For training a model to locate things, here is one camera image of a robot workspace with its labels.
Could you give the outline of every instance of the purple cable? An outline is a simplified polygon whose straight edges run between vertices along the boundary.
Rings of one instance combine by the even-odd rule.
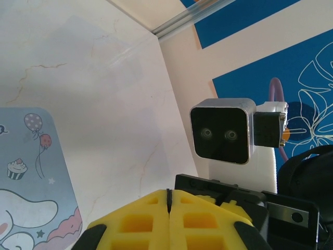
[[[270,82],[270,92],[268,94],[268,101],[273,102],[284,102],[285,96],[283,94],[283,88],[281,81],[279,78],[274,77]],[[279,152],[281,154],[282,159],[286,162],[288,160],[288,156],[283,147],[279,147]]]

